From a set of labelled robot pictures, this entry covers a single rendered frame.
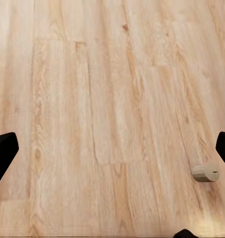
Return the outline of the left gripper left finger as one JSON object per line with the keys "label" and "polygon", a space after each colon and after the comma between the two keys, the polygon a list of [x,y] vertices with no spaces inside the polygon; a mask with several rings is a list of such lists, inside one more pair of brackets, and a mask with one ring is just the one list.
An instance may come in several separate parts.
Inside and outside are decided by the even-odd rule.
{"label": "left gripper left finger", "polygon": [[0,135],[0,180],[19,150],[14,132]]}

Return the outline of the pillar candle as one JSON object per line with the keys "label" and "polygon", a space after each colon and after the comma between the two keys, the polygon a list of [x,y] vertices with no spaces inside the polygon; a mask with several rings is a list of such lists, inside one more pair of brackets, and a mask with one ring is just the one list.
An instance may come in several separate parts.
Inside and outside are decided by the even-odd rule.
{"label": "pillar candle", "polygon": [[214,163],[195,165],[192,175],[199,182],[215,182],[220,178],[220,170]]}

